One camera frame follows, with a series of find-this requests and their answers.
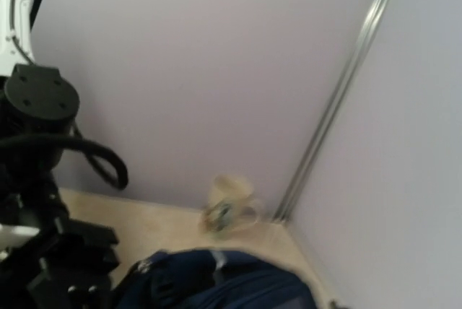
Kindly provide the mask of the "navy blue student backpack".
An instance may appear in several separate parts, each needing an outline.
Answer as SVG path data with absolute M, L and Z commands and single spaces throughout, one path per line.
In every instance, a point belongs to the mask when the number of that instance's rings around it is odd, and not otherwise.
M 112 308 L 316 308 L 295 273 L 222 249 L 158 251 L 136 262 L 113 290 Z

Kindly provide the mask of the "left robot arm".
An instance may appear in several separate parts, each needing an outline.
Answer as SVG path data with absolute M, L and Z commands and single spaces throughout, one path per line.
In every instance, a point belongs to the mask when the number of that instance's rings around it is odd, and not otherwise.
M 118 266 L 113 229 L 73 219 L 53 176 L 65 151 L 82 154 L 122 190 L 128 170 L 77 126 L 80 99 L 32 54 L 42 0 L 1 0 L 1 306 L 109 308 Z

